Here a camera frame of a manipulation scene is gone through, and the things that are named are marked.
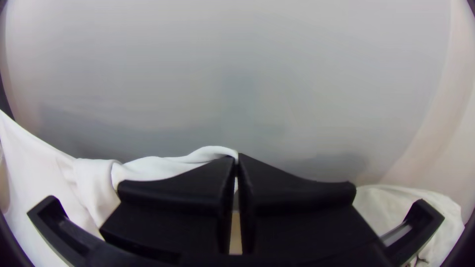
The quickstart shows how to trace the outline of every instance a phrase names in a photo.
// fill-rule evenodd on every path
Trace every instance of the white cloth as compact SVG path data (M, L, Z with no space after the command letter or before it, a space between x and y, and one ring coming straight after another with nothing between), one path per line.
M114 160L75 159L38 139L0 112L0 140L7 167L8 210L2 210L17 241L36 266L65 266L45 243L26 213L48 195L57 197L77 225L101 238L98 227L120 203L115 189L125 180L160 180L187 172L236 151L207 146L177 158L145 157L125 164ZM438 266L464 226L460 206L450 198L398 186L359 187L353 205L378 235L398 226L412 203L425 199L444 216L420 258Z
M102 238L98 228L120 203L115 189L121 181L166 179L226 155L238 158L232 149L207 146L184 157L145 157L125 164L75 159L32 135L1 111L0 141L10 196L8 200L0 198L8 202L0 207L8 206L2 210L5 219L35 266L66 266L26 215L48 195L61 201L71 221Z
M450 253L464 230L460 206L452 199L439 193L411 189L393 185L366 185L357 188L353 206L365 218L368 224L379 236L400 225L412 203L424 199L445 220L435 232L429 243L419 253L416 266L440 266Z

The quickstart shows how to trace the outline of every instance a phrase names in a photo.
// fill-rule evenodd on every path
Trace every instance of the black frame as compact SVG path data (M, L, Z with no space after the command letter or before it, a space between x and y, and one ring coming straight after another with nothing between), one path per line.
M0 0L0 13L7 0ZM473 14L475 15L475 0L467 0ZM3 87L0 73L0 110L14 119L8 99ZM465 230L457 241L456 245L446 258L442 266L475 266L475 210L469 221L465 224ZM23 266L32 267L33 264L28 256L21 249L13 236L8 224L1 214L0 217L0 265L1 266Z

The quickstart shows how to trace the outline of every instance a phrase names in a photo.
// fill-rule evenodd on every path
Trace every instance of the white wall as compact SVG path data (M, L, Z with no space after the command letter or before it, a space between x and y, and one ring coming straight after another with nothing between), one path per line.
M320 180L379 180L447 54L448 0L9 0L17 121L75 157L224 145Z

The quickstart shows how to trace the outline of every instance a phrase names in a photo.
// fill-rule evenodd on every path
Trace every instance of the white fabric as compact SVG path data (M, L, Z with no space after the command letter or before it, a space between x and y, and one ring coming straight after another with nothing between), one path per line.
M440 266L450 253L464 230L460 206L452 199L439 193L392 185L367 185L357 189L353 206L365 218L379 236L402 223L412 203L424 199L442 215L445 220L435 235L419 253L416 266Z
M114 160L75 159L27 132L1 111L0 141L10 195L8 209L2 212L36 266L66 266L26 215L46 196L57 197L71 221L102 238L98 228L120 203L115 189L121 181L166 179L225 155L238 158L234 150L207 146L184 157L145 157L123 165Z
M56 196L74 223L101 238L98 227L120 203L115 189L121 181L166 179L224 155L238 158L234 150L208 146L184 157L145 157L126 164L114 160L75 159L30 134L2 112L0 140L10 195L5 218L36 266L65 265L26 215L46 196ZM445 216L444 223L419 254L431 266L438 266L464 229L460 206L450 198L426 190L371 185L358 188L353 205L375 232L382 235L399 225L412 203L420 198Z

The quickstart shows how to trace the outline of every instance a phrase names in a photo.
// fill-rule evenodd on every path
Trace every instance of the black plastic bracket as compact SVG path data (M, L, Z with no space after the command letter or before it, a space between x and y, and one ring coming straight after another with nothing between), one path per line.
M235 175L225 157L175 178L120 183L122 202L100 229L106 242L72 223L53 196L28 216L69 264L91 267L395 267L444 220L419 200L403 223L410 229L381 240L351 205L354 185L301 179L240 154L244 254L228 255Z

